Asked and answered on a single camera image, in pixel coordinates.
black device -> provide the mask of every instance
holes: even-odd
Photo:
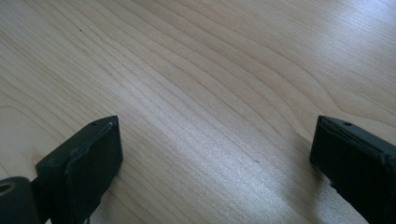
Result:
[[[37,178],[0,181],[0,223],[82,224],[122,163],[117,116],[96,120],[36,166]]]
[[[396,146],[319,116],[310,160],[369,223],[396,223]]]

light wood tabletop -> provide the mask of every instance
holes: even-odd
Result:
[[[91,223],[365,223],[318,115],[396,144],[393,0],[0,1],[0,179],[118,115]]]

wooden surface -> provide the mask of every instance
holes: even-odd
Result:
[[[393,0],[0,1],[0,178],[120,117],[92,223],[364,223],[319,114],[396,144]]]

screw hole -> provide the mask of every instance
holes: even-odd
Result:
[[[0,196],[5,195],[12,191],[15,188],[15,183],[14,182],[9,182],[0,185]]]

black plastic object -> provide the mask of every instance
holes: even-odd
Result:
[[[16,176],[0,181],[0,223],[39,223],[27,178]]]
[[[369,223],[396,223],[396,146],[319,116],[310,160]]]
[[[82,224],[99,205],[121,162],[118,117],[88,124],[35,166],[37,178],[30,185],[13,181],[14,190],[0,195],[2,213],[15,215],[0,217],[0,223],[29,223],[15,220],[35,210],[39,222],[31,223],[45,223],[50,218],[52,224]],[[19,186],[26,189],[23,194],[16,191]],[[15,200],[4,201],[6,196]],[[32,202],[35,204],[29,209],[27,205],[12,211],[7,207]]]

